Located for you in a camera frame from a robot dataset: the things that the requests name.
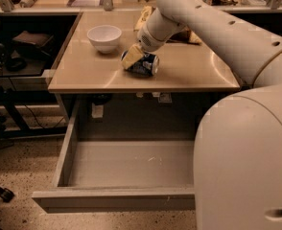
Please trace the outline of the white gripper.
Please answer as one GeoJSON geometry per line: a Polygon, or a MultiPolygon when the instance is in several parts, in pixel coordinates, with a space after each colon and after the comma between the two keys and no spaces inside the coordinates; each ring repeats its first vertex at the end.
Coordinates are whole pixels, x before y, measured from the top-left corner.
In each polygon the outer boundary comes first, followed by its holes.
{"type": "Polygon", "coordinates": [[[137,40],[138,43],[133,44],[121,59],[122,66],[125,70],[141,59],[144,56],[144,52],[157,51],[164,45],[164,41],[160,41],[150,34],[146,25],[143,25],[137,33],[137,40]]]}

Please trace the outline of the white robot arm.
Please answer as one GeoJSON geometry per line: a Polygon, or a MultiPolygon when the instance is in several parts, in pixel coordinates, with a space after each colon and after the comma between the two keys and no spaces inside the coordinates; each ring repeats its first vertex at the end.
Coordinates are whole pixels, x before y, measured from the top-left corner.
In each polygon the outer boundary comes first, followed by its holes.
{"type": "Polygon", "coordinates": [[[282,37],[205,0],[155,0],[129,68],[188,27],[248,86],[213,105],[194,145],[198,230],[282,230],[282,37]]]}

